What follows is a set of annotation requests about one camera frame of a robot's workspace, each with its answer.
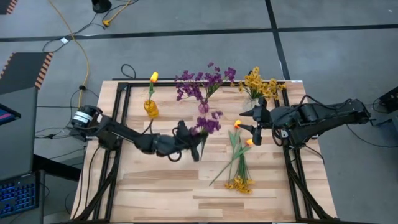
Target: black table leg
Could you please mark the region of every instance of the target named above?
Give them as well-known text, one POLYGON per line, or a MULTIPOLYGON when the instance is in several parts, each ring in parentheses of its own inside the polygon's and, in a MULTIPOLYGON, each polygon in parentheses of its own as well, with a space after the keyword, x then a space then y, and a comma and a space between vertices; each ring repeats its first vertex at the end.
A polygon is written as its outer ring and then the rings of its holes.
POLYGON ((33 171, 44 170, 47 174, 54 175, 57 177, 62 177, 67 180, 79 181, 81 170, 62 164, 60 162, 52 161, 51 159, 33 155, 33 171))

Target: yellow cable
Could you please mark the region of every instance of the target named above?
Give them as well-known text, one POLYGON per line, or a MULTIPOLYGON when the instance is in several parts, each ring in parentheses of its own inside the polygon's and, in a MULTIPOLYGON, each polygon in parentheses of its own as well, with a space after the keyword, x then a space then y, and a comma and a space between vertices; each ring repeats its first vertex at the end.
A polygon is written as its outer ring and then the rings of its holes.
MULTIPOLYGON (((70 26, 68 25, 67 21, 65 20, 65 18, 63 17, 62 13, 54 6, 54 4, 52 3, 51 0, 47 0, 51 6, 56 10, 56 12, 58 13, 58 15, 61 17, 61 19, 63 20, 63 22, 65 23, 65 25, 68 27, 68 30, 70 32, 70 35, 72 36, 72 39, 76 42, 76 44, 81 48, 81 51, 83 52, 83 54, 85 55, 86 58, 86 66, 87 66, 87 70, 86 70, 86 77, 85 80, 83 82, 83 86, 86 85, 87 79, 88 79, 88 74, 90 73, 90 63, 88 62, 88 57, 86 54, 86 51, 84 50, 84 48, 81 46, 81 44, 79 42, 77 42, 77 40, 75 39, 75 35, 73 34, 73 31, 71 30, 70 26)), ((79 103, 78 103, 78 107, 80 107, 80 103, 81 103, 81 98, 83 96, 83 90, 80 90, 79 93, 79 103)))
POLYGON ((107 20, 104 20, 104 21, 102 21, 102 23, 103 23, 106 27, 109 27, 109 26, 111 25, 112 20, 113 20, 116 16, 118 16, 118 14, 119 14, 121 11, 123 11, 125 8, 127 8, 127 7, 129 6, 130 2, 131 2, 131 0, 129 0, 129 1, 126 3, 126 5, 124 5, 123 8, 121 8, 117 13, 115 13, 115 14, 112 16, 112 18, 107 19, 107 20))

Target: yellow vase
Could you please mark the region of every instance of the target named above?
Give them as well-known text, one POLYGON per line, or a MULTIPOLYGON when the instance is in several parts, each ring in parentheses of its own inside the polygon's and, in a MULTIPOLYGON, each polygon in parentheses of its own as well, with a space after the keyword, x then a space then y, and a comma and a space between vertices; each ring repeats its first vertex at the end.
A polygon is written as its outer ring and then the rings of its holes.
POLYGON ((157 109, 156 103, 153 100, 146 100, 144 102, 144 109, 148 116, 152 119, 158 117, 159 115, 159 110, 157 109))

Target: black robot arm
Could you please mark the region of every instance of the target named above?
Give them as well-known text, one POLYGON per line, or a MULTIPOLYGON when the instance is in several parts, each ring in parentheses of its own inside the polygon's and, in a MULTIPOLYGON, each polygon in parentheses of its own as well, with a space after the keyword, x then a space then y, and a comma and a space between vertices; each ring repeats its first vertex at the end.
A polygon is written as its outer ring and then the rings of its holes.
POLYGON ((285 135, 293 147, 302 147, 312 136, 321 135, 343 124, 365 124, 370 114, 359 100, 346 100, 344 103, 323 105, 304 103, 291 107, 282 106, 268 112, 265 100, 259 100, 260 106, 241 113, 252 116, 257 127, 241 125, 253 134, 253 143, 261 145, 261 129, 271 129, 281 138, 285 135))
POLYGON ((103 115, 102 111, 95 106, 83 106, 75 113, 71 124, 73 128, 86 136, 98 137, 99 145, 108 150, 120 148, 118 138, 132 142, 135 147, 145 154, 156 154, 159 157, 168 156, 173 162, 181 158, 181 150, 190 149, 195 162, 199 161, 197 146, 204 134, 192 135, 184 121, 179 121, 175 128, 174 136, 159 133, 138 133, 116 121, 109 116, 103 115), (177 160, 171 159, 169 155, 179 153, 177 160))

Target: green leaf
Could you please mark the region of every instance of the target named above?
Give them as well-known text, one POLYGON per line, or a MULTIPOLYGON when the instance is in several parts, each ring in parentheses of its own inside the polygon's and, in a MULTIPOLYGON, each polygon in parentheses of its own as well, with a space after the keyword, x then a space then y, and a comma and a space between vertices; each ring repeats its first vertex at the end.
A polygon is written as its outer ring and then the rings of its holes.
POLYGON ((245 146, 245 147, 243 147, 242 150, 236 152, 236 154, 235 154, 234 157, 232 158, 231 162, 229 162, 229 163, 221 170, 221 172, 210 182, 209 186, 210 186, 211 184, 213 184, 214 181, 216 181, 216 179, 224 172, 224 170, 225 170, 230 164, 232 164, 232 162, 233 162, 235 159, 239 158, 240 155, 244 154, 244 153, 247 152, 248 150, 250 150, 250 147, 245 146))

